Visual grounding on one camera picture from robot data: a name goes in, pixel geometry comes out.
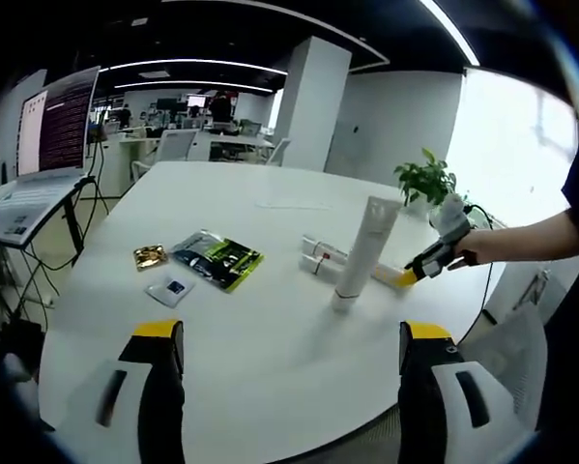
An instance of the laptop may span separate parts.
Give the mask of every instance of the laptop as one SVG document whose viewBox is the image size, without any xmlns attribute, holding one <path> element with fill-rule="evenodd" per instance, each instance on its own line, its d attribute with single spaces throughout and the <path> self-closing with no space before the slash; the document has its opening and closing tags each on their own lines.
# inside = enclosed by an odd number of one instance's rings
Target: laptop
<svg viewBox="0 0 579 464">
<path fill-rule="evenodd" d="M 45 86 L 22 107 L 17 175 L 0 199 L 0 243 L 24 246 L 87 173 L 87 126 L 100 67 Z"/>
</svg>

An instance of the plant pot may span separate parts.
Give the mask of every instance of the plant pot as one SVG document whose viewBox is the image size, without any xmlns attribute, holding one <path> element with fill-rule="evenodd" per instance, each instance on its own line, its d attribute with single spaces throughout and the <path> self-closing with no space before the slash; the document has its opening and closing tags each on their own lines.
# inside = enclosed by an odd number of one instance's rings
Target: plant pot
<svg viewBox="0 0 579 464">
<path fill-rule="evenodd" d="M 403 212 L 407 216 L 421 220 L 428 220 L 428 215 L 433 209 L 433 205 L 426 201 L 426 197 L 421 195 L 409 205 L 403 207 Z"/>
</svg>

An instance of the gold package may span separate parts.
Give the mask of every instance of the gold package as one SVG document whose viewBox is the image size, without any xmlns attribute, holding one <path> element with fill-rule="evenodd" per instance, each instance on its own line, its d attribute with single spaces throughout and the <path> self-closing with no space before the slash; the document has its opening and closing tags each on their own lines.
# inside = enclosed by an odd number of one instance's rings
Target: gold package
<svg viewBox="0 0 579 464">
<path fill-rule="evenodd" d="M 134 260 L 136 261 L 136 269 L 143 271 L 166 263 L 168 256 L 162 245 L 143 246 L 134 251 Z"/>
</svg>

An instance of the laptop screen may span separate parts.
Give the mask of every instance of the laptop screen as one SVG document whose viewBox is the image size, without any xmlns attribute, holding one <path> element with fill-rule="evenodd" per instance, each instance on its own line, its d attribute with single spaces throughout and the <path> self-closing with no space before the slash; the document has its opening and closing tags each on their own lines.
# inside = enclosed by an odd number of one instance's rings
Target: laptop screen
<svg viewBox="0 0 579 464">
<path fill-rule="evenodd" d="M 18 175 L 83 167 L 87 125 L 99 68 L 47 85 L 22 108 Z"/>
</svg>

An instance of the human hand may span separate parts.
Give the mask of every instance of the human hand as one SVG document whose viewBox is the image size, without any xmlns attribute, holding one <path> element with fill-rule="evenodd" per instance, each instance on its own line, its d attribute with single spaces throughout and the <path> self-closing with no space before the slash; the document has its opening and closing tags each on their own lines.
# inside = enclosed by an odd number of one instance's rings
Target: human hand
<svg viewBox="0 0 579 464">
<path fill-rule="evenodd" d="M 469 266 L 470 264 L 488 264 L 497 261 L 498 250 L 492 230 L 472 230 L 454 247 L 455 258 L 461 258 L 448 266 L 449 271 Z M 476 262 L 468 263 L 463 257 L 464 252 L 470 252 Z"/>
</svg>

